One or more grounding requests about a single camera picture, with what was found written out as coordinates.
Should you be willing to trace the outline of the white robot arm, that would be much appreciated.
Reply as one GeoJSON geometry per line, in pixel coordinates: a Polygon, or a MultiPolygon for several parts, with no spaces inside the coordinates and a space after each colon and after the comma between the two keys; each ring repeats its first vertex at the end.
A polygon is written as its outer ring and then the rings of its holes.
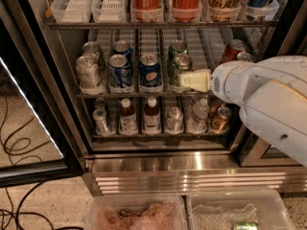
{"type": "Polygon", "coordinates": [[[307,57],[233,60],[214,71],[181,74],[179,84],[211,90],[240,107],[242,123],[258,137],[307,166],[307,57]]]}

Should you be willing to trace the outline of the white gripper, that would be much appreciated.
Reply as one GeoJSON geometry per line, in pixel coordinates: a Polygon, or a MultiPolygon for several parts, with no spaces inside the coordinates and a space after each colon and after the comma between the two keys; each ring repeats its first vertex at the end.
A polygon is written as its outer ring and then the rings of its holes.
{"type": "Polygon", "coordinates": [[[229,104],[241,106],[266,79],[259,75],[260,68],[252,62],[230,61],[219,65],[212,74],[208,69],[184,72],[178,77],[179,84],[200,92],[212,92],[229,104]]]}

